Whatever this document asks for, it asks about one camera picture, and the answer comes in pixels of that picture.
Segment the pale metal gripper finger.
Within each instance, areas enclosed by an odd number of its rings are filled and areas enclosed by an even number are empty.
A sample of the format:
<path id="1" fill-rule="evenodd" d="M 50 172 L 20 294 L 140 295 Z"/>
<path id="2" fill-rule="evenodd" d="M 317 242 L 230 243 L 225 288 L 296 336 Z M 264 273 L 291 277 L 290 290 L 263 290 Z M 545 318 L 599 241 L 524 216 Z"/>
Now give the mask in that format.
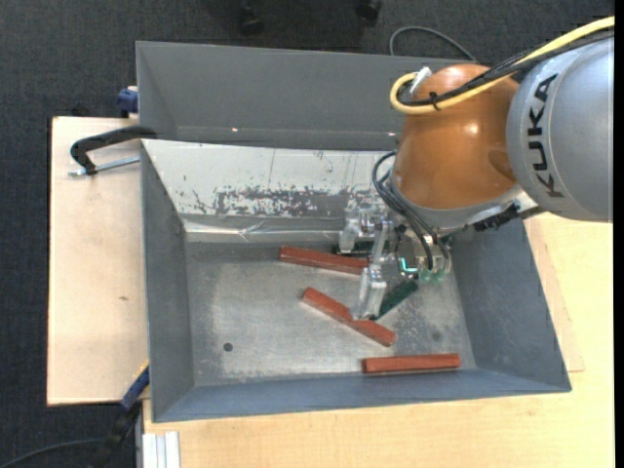
<path id="1" fill-rule="evenodd" d="M 371 211 L 347 211 L 339 234 L 339 251 L 351 254 L 361 243 L 374 240 L 378 215 Z"/>
<path id="2" fill-rule="evenodd" d="M 363 269 L 360 276 L 359 297 L 351 309 L 355 320 L 376 320 L 382 315 L 382 305 L 387 290 L 382 266 L 373 263 Z"/>

